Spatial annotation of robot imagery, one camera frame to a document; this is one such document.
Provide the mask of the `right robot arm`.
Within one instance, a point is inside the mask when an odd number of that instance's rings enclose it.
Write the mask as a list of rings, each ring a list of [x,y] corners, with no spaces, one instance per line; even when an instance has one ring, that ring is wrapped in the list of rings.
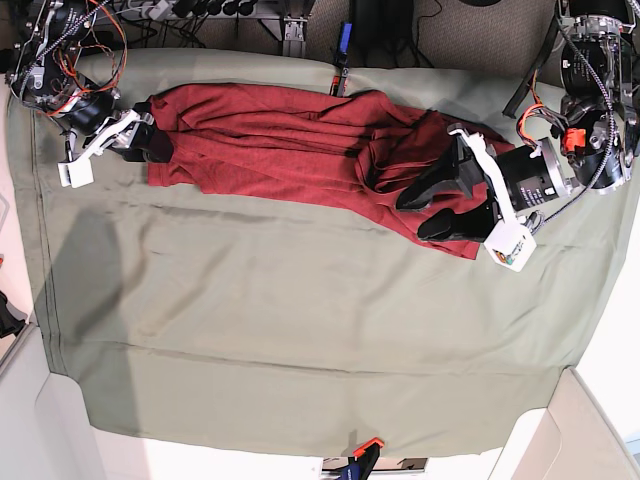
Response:
[[[174,147],[156,124],[149,102],[130,109],[119,105],[118,84],[128,59],[127,37],[106,1],[44,1],[28,25],[29,37],[6,51],[7,84],[26,108],[39,112],[61,129],[64,162],[80,158],[94,143],[97,152],[111,150],[127,162],[167,163]],[[107,80],[94,82],[77,63],[85,50],[111,61]]]

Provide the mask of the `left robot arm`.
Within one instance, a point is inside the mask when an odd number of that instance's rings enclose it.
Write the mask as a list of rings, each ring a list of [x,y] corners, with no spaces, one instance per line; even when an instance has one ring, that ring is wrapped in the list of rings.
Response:
[[[420,241],[482,243],[509,229],[536,234],[550,221],[540,205],[574,204],[630,180],[639,154],[638,19],[636,1],[557,2],[543,46],[503,110],[515,119],[521,146],[497,154],[481,135],[452,124],[451,146],[399,195],[397,210],[419,212],[439,194],[487,187],[478,207],[442,208],[425,220]]]

